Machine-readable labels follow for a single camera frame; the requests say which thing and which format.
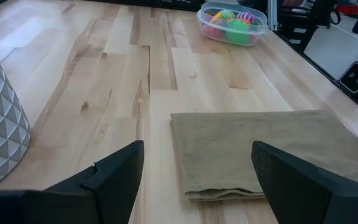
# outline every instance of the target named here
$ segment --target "beige fabric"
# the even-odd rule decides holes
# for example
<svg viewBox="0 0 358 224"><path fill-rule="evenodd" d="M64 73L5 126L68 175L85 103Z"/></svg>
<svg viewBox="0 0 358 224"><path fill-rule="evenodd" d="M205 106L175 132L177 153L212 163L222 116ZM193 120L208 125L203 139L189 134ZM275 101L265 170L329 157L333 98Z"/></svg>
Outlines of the beige fabric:
<svg viewBox="0 0 358 224"><path fill-rule="evenodd" d="M358 181L358 138L326 111L171 117L190 200L263 197L250 158L256 140Z"/></svg>

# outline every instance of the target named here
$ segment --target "plastic container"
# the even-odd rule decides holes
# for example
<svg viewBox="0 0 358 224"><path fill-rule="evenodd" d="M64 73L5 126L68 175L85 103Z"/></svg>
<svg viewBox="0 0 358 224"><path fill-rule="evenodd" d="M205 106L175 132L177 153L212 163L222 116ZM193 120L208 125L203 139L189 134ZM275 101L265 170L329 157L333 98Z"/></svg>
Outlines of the plastic container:
<svg viewBox="0 0 358 224"><path fill-rule="evenodd" d="M220 18L211 22L214 16L223 9L232 11L235 16L240 12L251 12L255 16L257 25L254 24L240 24L241 29L234 27L231 24L234 20L227 20ZM197 12L197 17L200 22L201 33L213 40L227 42L241 46L252 46L256 44L260 36L266 33L267 18L262 12L251 9L238 4L229 4L223 2L207 2L202 5L201 9Z"/></svg>

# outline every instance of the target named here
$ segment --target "colorful ball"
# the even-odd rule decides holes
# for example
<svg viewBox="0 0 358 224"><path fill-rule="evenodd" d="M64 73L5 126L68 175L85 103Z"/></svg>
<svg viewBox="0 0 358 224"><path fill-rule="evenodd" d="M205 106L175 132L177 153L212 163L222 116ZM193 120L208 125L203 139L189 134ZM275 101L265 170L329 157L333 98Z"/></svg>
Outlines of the colorful ball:
<svg viewBox="0 0 358 224"><path fill-rule="evenodd" d="M250 35L249 44L255 44L259 40L260 35Z"/></svg>
<svg viewBox="0 0 358 224"><path fill-rule="evenodd" d="M242 21L246 22L246 24L251 24L248 19L241 19Z"/></svg>
<svg viewBox="0 0 358 224"><path fill-rule="evenodd" d="M229 27L238 31L249 30L249 25L241 19L233 19L229 23ZM234 44L247 44L249 41L249 34L240 34L237 32L226 31L226 36Z"/></svg>
<svg viewBox="0 0 358 224"><path fill-rule="evenodd" d="M218 19L234 19L236 15L230 10L223 9L222 11L218 12L212 19L211 22L216 22Z"/></svg>
<svg viewBox="0 0 358 224"><path fill-rule="evenodd" d="M230 10L223 9L222 11L222 18L223 19L234 19L236 18L236 15Z"/></svg>
<svg viewBox="0 0 358 224"><path fill-rule="evenodd" d="M256 21L255 16L250 11L238 13L237 19L247 19L251 23Z"/></svg>
<svg viewBox="0 0 358 224"><path fill-rule="evenodd" d="M218 20L215 22L215 24L217 25L222 25L223 22L222 20ZM223 38L224 37L224 32L221 29L215 28L215 27L211 27L207 24L204 24L201 27L201 31L204 35L207 35L208 37L217 37L217 38Z"/></svg>
<svg viewBox="0 0 358 224"><path fill-rule="evenodd" d="M258 21L251 22L250 30L251 31L258 31L258 26L259 26Z"/></svg>

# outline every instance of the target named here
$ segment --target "green ball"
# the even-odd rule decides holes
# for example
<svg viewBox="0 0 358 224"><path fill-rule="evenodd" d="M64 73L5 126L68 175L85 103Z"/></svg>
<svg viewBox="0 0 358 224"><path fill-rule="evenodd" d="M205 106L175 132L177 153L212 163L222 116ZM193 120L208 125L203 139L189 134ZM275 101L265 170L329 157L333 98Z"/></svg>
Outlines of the green ball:
<svg viewBox="0 0 358 224"><path fill-rule="evenodd" d="M234 19L236 18L236 15L234 15L234 13L230 10L227 9L223 9L222 11L222 18L223 19Z"/></svg>
<svg viewBox="0 0 358 224"><path fill-rule="evenodd" d="M251 31L258 31L259 23L257 21L251 23Z"/></svg>
<svg viewBox="0 0 358 224"><path fill-rule="evenodd" d="M238 31L248 31L249 26L241 19L234 19L229 23L229 27ZM247 44L249 34L239 34L237 32L226 31L226 36L235 44Z"/></svg>

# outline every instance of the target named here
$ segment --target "wooden table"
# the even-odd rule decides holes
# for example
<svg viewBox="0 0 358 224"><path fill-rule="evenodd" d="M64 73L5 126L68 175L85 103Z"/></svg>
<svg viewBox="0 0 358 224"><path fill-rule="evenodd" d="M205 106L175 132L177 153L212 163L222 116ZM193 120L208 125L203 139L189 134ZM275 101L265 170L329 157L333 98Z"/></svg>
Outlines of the wooden table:
<svg viewBox="0 0 358 224"><path fill-rule="evenodd" d="M265 200L184 198L170 113L326 109L358 135L358 106L274 33L222 44L201 36L194 12L8 0L0 61L32 126L0 189L44 189L143 139L130 223L276 223Z"/></svg>

